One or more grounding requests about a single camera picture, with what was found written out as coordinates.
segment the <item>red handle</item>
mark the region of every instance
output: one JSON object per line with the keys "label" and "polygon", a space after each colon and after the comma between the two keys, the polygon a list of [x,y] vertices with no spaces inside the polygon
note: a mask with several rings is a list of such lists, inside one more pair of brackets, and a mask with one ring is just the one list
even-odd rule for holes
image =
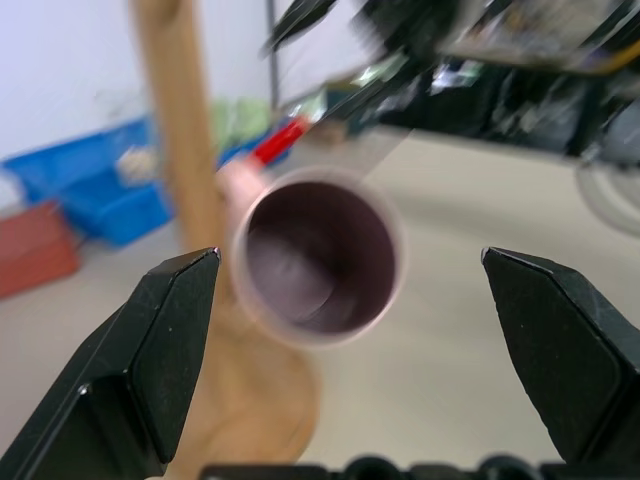
{"label": "red handle", "polygon": [[252,156],[257,158],[262,165],[269,165],[278,155],[290,148],[296,140],[304,135],[310,126],[307,119],[294,118],[289,124],[258,145]]}

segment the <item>white wall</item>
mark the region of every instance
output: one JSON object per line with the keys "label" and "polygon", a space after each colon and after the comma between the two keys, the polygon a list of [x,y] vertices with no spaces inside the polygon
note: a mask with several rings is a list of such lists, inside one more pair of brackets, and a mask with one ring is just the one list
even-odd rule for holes
{"label": "white wall", "polygon": [[[0,1],[0,159],[98,130],[114,104],[139,110],[144,80],[127,8],[127,0]],[[211,90],[268,100],[268,61],[258,57],[266,3],[200,0],[200,13]]]}
{"label": "white wall", "polygon": [[[276,14],[284,14],[292,0],[276,0]],[[315,28],[278,52],[281,103],[313,91],[325,80],[365,65],[371,45],[352,26],[359,0],[339,0]]]}

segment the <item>floor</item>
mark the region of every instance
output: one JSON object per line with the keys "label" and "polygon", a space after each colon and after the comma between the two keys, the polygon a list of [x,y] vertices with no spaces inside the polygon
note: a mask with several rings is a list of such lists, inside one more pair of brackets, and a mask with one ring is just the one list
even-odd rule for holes
{"label": "floor", "polygon": [[[403,136],[383,132],[329,150],[303,146],[274,171],[340,164],[372,172],[374,186],[402,211],[411,251],[407,283],[387,319],[348,347],[313,354],[323,404],[301,461],[341,468],[377,453],[401,466],[471,467],[496,451],[557,459],[510,364],[481,248],[513,246],[580,265],[623,313],[640,318],[637,244],[593,218],[559,162],[473,143],[460,149],[413,138],[399,145]],[[393,165],[375,168],[390,152]],[[144,272],[179,251],[174,225],[118,252],[90,244],[77,275],[0,302],[0,452],[75,346]]]}

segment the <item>black equipment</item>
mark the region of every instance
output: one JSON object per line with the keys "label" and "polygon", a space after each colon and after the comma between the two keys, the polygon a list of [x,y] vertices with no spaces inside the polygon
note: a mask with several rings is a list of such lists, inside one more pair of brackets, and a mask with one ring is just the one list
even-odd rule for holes
{"label": "black equipment", "polygon": [[[173,458],[198,377],[219,258],[162,263],[67,364],[0,460],[3,480],[142,480]],[[514,367],[568,465],[511,457],[478,472],[401,473],[361,459],[319,467],[217,466],[225,480],[640,479],[640,332],[580,273],[500,249],[483,252]]]}
{"label": "black equipment", "polygon": [[[277,50],[322,21],[336,0],[294,0],[275,25],[268,48]],[[345,120],[375,110],[438,63],[438,44],[450,33],[461,0],[366,0],[355,19],[379,47],[380,60],[401,55],[390,78],[375,80],[331,108],[323,119]]]}

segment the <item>blue plastic bin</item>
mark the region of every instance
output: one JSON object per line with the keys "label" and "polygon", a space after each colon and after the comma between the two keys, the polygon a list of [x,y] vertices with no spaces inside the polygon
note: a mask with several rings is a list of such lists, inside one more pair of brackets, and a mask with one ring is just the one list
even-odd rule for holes
{"label": "blue plastic bin", "polygon": [[[121,247],[168,222],[172,209],[159,183],[128,187],[115,164],[130,147],[153,140],[147,118],[6,160],[30,205],[57,200],[81,232]],[[249,153],[271,132],[220,154],[218,168],[239,153]],[[276,161],[286,158],[285,152]]]}
{"label": "blue plastic bin", "polygon": [[115,170],[65,188],[59,201],[71,224],[115,247],[128,245],[172,217],[159,184],[125,186]]}

